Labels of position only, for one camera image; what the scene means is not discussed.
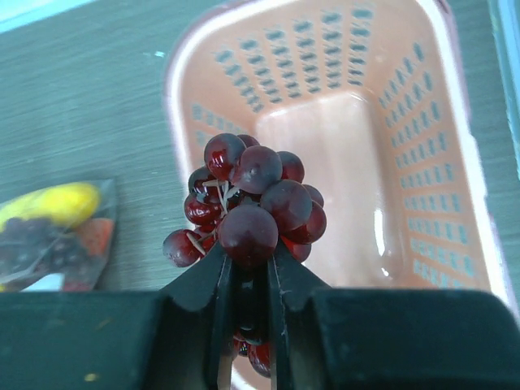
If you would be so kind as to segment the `watermelon slice toy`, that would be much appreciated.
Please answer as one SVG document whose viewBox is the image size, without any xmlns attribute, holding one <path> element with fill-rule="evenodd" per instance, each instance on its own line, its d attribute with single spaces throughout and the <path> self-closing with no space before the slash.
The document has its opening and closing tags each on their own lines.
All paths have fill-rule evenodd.
<svg viewBox="0 0 520 390">
<path fill-rule="evenodd" d="M 92 218 L 75 229 L 86 259 L 65 271 L 63 291 L 93 290 L 109 261 L 115 221 L 109 218 Z"/>
</svg>

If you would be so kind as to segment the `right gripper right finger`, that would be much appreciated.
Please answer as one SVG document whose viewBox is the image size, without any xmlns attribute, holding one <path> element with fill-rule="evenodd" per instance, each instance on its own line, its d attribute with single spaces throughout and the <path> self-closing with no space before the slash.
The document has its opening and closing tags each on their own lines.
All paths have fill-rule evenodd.
<svg viewBox="0 0 520 390">
<path fill-rule="evenodd" d="M 467 289 L 333 288 L 278 244 L 267 264 L 274 389 L 516 389 L 519 328 Z"/>
</svg>

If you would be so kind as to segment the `clear zip bag orange zipper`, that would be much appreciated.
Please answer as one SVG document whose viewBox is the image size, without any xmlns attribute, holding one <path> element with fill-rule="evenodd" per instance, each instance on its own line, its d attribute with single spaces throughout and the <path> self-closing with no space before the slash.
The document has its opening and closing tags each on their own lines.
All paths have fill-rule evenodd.
<svg viewBox="0 0 520 390">
<path fill-rule="evenodd" d="M 109 262 L 113 180 L 59 184 L 1 204 L 1 290 L 91 291 Z"/>
</svg>

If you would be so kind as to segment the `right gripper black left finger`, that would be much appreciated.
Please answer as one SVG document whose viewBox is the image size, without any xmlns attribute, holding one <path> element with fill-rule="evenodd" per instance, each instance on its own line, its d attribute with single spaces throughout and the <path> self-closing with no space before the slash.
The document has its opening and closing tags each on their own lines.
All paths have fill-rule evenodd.
<svg viewBox="0 0 520 390">
<path fill-rule="evenodd" d="M 5 292 L 4 389 L 228 389 L 232 262 L 210 253 L 147 292 Z"/>
</svg>

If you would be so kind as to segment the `dark purple grapes toy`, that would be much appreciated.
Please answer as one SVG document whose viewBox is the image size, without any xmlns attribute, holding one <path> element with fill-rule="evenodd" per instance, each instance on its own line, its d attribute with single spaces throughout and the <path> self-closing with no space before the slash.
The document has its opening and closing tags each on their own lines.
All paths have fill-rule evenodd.
<svg viewBox="0 0 520 390">
<path fill-rule="evenodd" d="M 1 231 L 1 279 L 67 271 L 86 259 L 76 234 L 49 218 L 9 219 Z"/>
</svg>

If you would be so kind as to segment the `yellow lemon toy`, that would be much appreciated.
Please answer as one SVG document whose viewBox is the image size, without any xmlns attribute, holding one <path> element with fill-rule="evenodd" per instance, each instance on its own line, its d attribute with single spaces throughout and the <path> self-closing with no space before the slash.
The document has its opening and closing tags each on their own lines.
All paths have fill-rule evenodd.
<svg viewBox="0 0 520 390">
<path fill-rule="evenodd" d="M 58 225 L 75 228 L 94 215 L 101 200 L 101 190 L 87 182 L 42 188 L 1 204 L 1 231 L 9 219 L 49 218 Z"/>
</svg>

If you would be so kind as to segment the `pink plastic basket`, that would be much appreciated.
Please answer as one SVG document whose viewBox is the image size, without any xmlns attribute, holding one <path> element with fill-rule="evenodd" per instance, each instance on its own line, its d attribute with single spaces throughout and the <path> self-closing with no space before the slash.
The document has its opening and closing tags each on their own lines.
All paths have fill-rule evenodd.
<svg viewBox="0 0 520 390">
<path fill-rule="evenodd" d="M 445 1 L 232 1 L 167 69 L 179 169 L 221 132 L 297 154 L 328 217 L 307 266 L 330 284 L 472 288 L 517 307 Z"/>
</svg>

